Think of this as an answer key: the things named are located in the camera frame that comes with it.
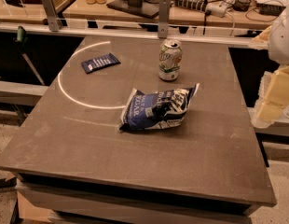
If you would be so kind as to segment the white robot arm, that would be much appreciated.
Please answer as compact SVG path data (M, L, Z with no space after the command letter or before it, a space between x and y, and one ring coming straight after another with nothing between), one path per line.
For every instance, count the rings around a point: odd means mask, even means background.
M256 116L273 122L289 106L289 5L271 26L268 56L280 67L270 76Z

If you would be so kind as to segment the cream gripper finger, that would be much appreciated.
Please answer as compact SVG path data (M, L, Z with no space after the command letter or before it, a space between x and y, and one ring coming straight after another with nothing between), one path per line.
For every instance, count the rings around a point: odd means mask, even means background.
M281 105L257 101L255 103L256 117L265 122L273 122L278 119L283 111Z
M281 65L272 75L265 100L275 105L289 105L289 65Z

